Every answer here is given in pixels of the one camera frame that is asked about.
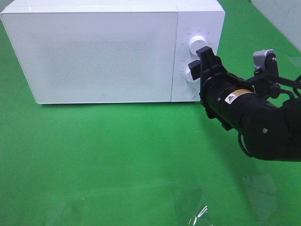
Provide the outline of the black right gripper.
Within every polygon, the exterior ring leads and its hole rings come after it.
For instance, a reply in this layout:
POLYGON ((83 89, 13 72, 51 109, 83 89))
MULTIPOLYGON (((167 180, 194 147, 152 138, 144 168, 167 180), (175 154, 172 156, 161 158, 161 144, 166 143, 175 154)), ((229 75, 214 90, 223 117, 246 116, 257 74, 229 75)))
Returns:
POLYGON ((254 97, 254 89, 243 79, 227 73, 221 59, 211 47, 196 51, 200 60, 188 64, 193 81, 209 78, 202 87, 202 104, 210 119, 216 118, 227 131, 242 131, 242 118, 247 110, 243 107, 248 97, 254 97))

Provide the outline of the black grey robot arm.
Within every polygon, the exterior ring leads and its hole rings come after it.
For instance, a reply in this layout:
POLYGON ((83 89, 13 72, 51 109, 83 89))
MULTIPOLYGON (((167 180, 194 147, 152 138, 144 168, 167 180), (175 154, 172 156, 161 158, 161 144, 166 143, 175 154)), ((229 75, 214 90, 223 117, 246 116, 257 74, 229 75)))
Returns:
POLYGON ((238 132, 238 143, 249 157, 266 161, 301 159, 301 80, 279 76, 272 49, 253 54, 250 79, 228 72, 210 47, 196 51, 189 64, 200 81, 200 101, 210 119, 238 132))

